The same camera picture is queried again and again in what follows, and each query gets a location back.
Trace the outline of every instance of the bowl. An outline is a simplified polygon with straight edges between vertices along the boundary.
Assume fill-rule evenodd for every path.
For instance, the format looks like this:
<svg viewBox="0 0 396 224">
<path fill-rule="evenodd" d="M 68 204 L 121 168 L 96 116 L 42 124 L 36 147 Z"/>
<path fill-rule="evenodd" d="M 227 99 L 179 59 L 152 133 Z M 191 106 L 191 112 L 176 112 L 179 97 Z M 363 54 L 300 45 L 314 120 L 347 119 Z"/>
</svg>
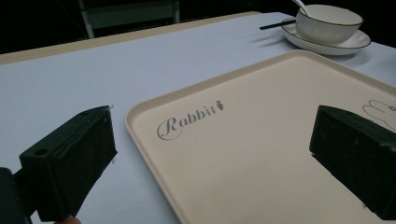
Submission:
<svg viewBox="0 0 396 224">
<path fill-rule="evenodd" d="M 319 44 L 340 44 L 352 37 L 361 27 L 363 17 L 341 7 L 308 5 L 307 16 L 299 9 L 296 31 L 301 37 Z"/>
</svg>

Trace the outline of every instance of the plastic tray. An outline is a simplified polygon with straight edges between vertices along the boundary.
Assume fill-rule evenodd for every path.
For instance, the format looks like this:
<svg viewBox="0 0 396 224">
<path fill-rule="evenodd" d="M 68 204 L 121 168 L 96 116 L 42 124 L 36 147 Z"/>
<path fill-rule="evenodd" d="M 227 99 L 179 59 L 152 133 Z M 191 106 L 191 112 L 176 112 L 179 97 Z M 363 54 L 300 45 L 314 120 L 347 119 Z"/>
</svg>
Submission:
<svg viewBox="0 0 396 224">
<path fill-rule="evenodd" d="M 395 132 L 383 109 L 395 99 L 391 86 L 294 50 L 138 104 L 125 122 L 182 223 L 375 224 L 309 142 L 319 105 Z"/>
</svg>

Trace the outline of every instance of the saucer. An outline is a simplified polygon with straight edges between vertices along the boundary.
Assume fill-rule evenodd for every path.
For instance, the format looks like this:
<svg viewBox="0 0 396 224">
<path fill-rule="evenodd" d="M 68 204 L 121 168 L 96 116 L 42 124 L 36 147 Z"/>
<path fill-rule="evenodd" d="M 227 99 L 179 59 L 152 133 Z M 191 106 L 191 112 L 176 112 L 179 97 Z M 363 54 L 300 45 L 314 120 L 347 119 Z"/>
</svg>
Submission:
<svg viewBox="0 0 396 224">
<path fill-rule="evenodd" d="M 307 49 L 318 54 L 324 55 L 348 55 L 359 52 L 371 44 L 370 37 L 364 32 L 358 30 L 346 42 L 341 44 L 319 44 L 306 40 L 299 36 L 296 31 L 295 23 L 283 25 L 283 35 L 295 46 L 301 49 Z"/>
</svg>

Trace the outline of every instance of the bowl rim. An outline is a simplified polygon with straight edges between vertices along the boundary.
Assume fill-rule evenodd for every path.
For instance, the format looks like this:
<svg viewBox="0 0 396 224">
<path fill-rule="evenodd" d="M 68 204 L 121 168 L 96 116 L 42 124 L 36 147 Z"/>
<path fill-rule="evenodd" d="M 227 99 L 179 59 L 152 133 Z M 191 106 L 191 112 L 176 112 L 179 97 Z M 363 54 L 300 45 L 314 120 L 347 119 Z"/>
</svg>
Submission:
<svg viewBox="0 0 396 224">
<path fill-rule="evenodd" d="M 335 6 L 330 6 L 330 5 L 318 5 L 318 4 L 307 5 L 307 6 L 335 7 Z M 323 22 L 323 23 L 327 23 L 327 24 L 331 24 L 331 25 L 337 25 L 337 26 L 357 26 L 357 25 L 362 25 L 362 24 L 363 24 L 364 18 L 363 18 L 363 16 L 361 16 L 359 13 L 356 13 L 356 12 L 354 12 L 354 11 L 351 11 L 351 10 L 349 10 L 349 9 L 347 9 L 347 8 L 343 8 L 343 7 L 336 7 L 336 8 L 346 9 L 346 10 L 348 10 L 349 12 L 352 12 L 353 14 L 359 16 L 359 17 L 361 18 L 361 21 L 358 22 L 358 23 L 351 23 L 351 24 L 341 24 L 341 23 L 334 23 L 334 22 L 329 22 L 329 21 L 322 21 L 322 20 L 318 20 L 318 19 L 315 19 L 315 18 L 313 18 L 313 17 L 310 17 L 310 16 L 306 15 L 306 14 L 303 12 L 303 10 L 302 10 L 301 8 L 298 9 L 298 13 L 297 13 L 297 14 L 301 14 L 302 16 L 304 16 L 304 17 L 306 17 L 306 18 L 309 18 L 309 19 L 311 19 L 311 20 L 313 20 L 313 21 L 319 21 L 319 22 Z"/>
</svg>

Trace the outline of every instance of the table surface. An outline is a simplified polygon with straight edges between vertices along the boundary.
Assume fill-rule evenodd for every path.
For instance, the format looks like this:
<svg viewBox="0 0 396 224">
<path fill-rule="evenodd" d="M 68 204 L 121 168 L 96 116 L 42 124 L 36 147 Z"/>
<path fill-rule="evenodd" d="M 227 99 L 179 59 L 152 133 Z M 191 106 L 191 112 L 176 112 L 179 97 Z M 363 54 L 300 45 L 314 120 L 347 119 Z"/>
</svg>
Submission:
<svg viewBox="0 0 396 224">
<path fill-rule="evenodd" d="M 0 56 L 0 166 L 77 113 L 111 105 L 119 154 L 79 210 L 82 223 L 178 223 L 124 118 L 143 101 L 298 49 L 277 27 L 289 18 L 248 12 Z M 396 87 L 396 49 L 372 42 L 361 52 L 327 56 Z M 34 223 L 41 223 L 37 214 Z"/>
</svg>

